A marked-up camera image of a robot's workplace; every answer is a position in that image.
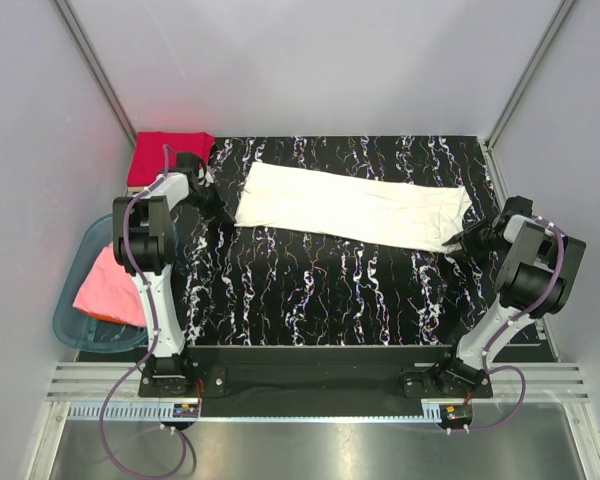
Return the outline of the white t shirt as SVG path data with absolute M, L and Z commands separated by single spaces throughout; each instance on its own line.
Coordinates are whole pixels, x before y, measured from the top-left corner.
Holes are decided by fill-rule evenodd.
M 463 187 L 424 187 L 257 162 L 238 227 L 273 227 L 409 250 L 447 253 L 472 202 Z

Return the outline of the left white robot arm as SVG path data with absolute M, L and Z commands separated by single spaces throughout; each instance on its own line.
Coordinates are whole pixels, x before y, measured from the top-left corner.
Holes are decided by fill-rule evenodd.
M 192 152 L 178 152 L 175 160 L 141 192 L 113 200 L 112 246 L 115 261 L 139 294 L 146 319 L 149 349 L 143 381 L 183 396 L 194 388 L 196 372 L 171 288 L 177 256 L 171 212 L 185 203 L 208 223 L 231 228 L 235 220 L 205 162 Z

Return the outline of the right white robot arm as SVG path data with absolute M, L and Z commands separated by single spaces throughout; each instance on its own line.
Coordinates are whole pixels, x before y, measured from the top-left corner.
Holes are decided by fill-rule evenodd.
M 432 385 L 445 396 L 460 396 L 489 381 L 489 366 L 521 330 L 564 308 L 586 243 L 533 214 L 530 199 L 506 200 L 493 220 L 482 220 L 445 242 L 459 259 L 505 255 L 496 276 L 496 298 L 485 316 L 431 369 Z

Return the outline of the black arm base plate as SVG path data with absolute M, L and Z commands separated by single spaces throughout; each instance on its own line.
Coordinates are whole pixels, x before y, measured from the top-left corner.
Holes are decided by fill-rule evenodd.
M 184 389 L 148 385 L 145 398 L 220 400 L 334 405 L 378 405 L 394 410 L 407 401 L 486 399 L 486 384 L 460 396 L 445 396 L 432 385 L 431 369 L 452 347 L 322 346 L 322 347 L 190 347 L 194 383 Z

